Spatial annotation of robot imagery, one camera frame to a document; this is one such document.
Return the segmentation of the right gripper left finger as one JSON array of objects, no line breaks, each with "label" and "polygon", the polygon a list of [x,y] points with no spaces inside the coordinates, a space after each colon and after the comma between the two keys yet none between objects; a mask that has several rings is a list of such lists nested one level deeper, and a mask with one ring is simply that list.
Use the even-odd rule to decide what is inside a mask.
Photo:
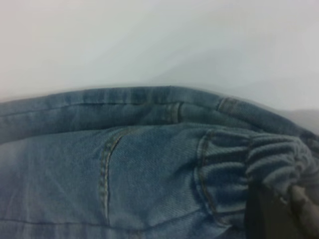
[{"label": "right gripper left finger", "polygon": [[245,232],[248,239],[294,238],[294,225],[286,205],[266,186],[249,185]]}]

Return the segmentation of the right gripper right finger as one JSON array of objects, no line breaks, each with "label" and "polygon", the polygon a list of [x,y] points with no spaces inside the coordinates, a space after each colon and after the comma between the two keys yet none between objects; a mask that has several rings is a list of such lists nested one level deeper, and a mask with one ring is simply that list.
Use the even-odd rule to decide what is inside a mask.
[{"label": "right gripper right finger", "polygon": [[307,194],[305,188],[293,186],[290,203],[298,224],[309,239],[319,238],[319,206]]}]

